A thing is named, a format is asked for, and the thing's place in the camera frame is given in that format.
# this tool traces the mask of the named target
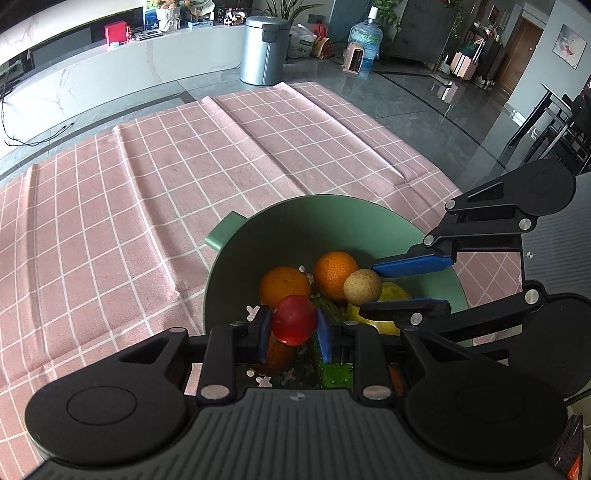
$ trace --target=green vegetable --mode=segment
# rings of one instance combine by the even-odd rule
[[[312,299],[316,308],[322,308],[325,313],[330,314],[336,322],[344,322],[345,317],[339,308],[330,300],[317,297]],[[322,388],[352,388],[353,387],[353,364],[326,364],[322,360],[320,344],[316,334],[308,340],[307,344],[312,357],[312,365],[318,376]]]
[[[328,310],[329,313],[332,315],[332,318],[335,319],[338,323],[345,321],[345,316],[339,310],[339,308],[335,305],[333,301],[326,299],[324,297],[315,297],[312,299],[312,305],[317,309],[324,309]]]

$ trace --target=trash can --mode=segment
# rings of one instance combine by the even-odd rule
[[[289,20],[248,17],[240,79],[251,85],[275,85],[281,81],[290,42]]]

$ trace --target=pink plaid tablecloth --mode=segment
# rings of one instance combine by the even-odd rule
[[[2,189],[0,478],[41,461],[24,410],[43,385],[172,326],[202,333],[215,258],[204,239],[221,218],[311,193],[379,203],[427,232],[460,192],[315,83],[120,125]],[[516,254],[460,255],[456,270],[471,306],[520,289]]]

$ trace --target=green bowl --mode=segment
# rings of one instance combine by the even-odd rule
[[[417,227],[391,210],[340,195],[296,197],[249,219],[231,212],[206,238],[219,254],[205,291],[205,330],[245,321],[246,307],[259,305],[259,282],[272,268],[303,265],[312,272],[315,262],[334,250],[353,255],[359,268],[371,268],[374,259],[406,253],[423,238]],[[392,281],[413,297],[447,300],[453,312],[467,309],[452,267]]]

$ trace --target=marble floor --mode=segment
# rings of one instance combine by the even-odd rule
[[[464,191],[505,171],[507,161],[498,158],[518,125],[500,103],[475,85],[454,80],[446,86],[441,81],[447,79],[431,77],[426,67],[395,63],[376,64],[375,72],[361,79],[344,73],[333,60],[292,61],[285,65],[284,81],[314,81],[331,89],[416,148]],[[253,88],[239,80],[239,69],[233,69],[169,82],[113,100],[32,139],[56,135],[71,124],[51,142],[19,147],[0,159],[0,184],[117,124],[208,95]],[[499,130],[499,123],[503,124],[502,135],[491,140],[489,134],[494,127]],[[519,161],[513,158],[511,163],[517,166]]]

